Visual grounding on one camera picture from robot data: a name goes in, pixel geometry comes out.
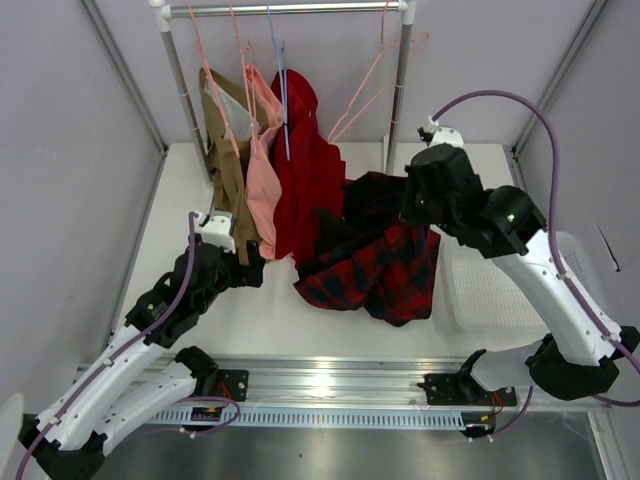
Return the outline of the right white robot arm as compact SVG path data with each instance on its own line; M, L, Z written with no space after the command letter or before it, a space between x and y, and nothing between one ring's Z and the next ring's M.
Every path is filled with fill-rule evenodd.
M405 171L401 219L435 225L491 261L549 331L530 345L474 352L457 373L458 395L475 404L504 387L537 386L564 401L603 397L639 332L609 319L554 259L550 229L531 197L513 185L484 187L465 150L447 144L420 151Z

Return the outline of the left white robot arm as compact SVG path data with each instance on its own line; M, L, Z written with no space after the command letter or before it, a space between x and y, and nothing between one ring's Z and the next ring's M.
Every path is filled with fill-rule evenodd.
M26 414L18 435L26 452L18 472L35 461L51 479L90 479L138 427L176 402L214 402L215 412L238 408L248 373L221 370L196 346L181 349L152 380L130 384L186 332L216 298L232 288L259 287L264 259L246 244L237 254L195 238L171 271L142 294L100 357L51 407Z

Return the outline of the red plaid skirt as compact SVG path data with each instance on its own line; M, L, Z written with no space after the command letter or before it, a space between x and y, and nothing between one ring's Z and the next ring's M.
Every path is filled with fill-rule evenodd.
M319 237L294 284L308 304L365 310L394 327L431 316L439 234L400 220L407 179L368 172L341 186L340 214L317 207Z

